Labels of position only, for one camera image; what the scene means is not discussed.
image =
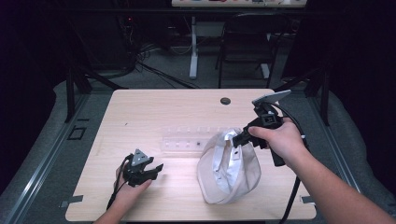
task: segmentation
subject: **dark background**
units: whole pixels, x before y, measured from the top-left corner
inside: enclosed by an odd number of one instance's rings
[[[331,44],[334,33],[343,37],[330,64],[331,91],[341,99],[360,129],[367,146],[367,160],[375,176],[395,194],[396,184],[392,178],[396,176],[393,144],[396,118],[392,109],[396,105],[396,21],[393,15],[396,3],[358,1],[346,8],[345,2],[310,1],[308,9],[312,10],[347,9],[349,17],[344,25],[348,32],[337,33],[337,22],[302,20],[283,76],[301,76],[320,66],[327,58],[326,52],[334,47]],[[169,6],[169,1],[158,3],[161,7]],[[129,64],[128,50],[117,28],[112,26],[117,21],[105,22],[115,41],[106,43],[96,39],[102,48],[95,48],[97,51],[90,56],[84,51],[84,44],[95,44],[95,41],[70,42],[69,38],[75,36],[70,36],[67,27],[48,25],[35,1],[5,2],[0,10],[0,190],[3,191],[50,115],[56,98],[52,89],[65,80],[69,70],[65,47],[71,49],[67,52],[69,55],[87,66],[92,65],[94,55],[111,66],[133,65]],[[146,24],[143,32],[152,34],[152,41],[163,41],[160,45],[166,47],[163,28],[173,19],[164,21],[161,18],[142,19],[142,24]],[[157,24],[158,20],[162,25],[154,29],[150,24]],[[101,58],[101,51],[108,49],[124,50],[125,57],[119,61]]]

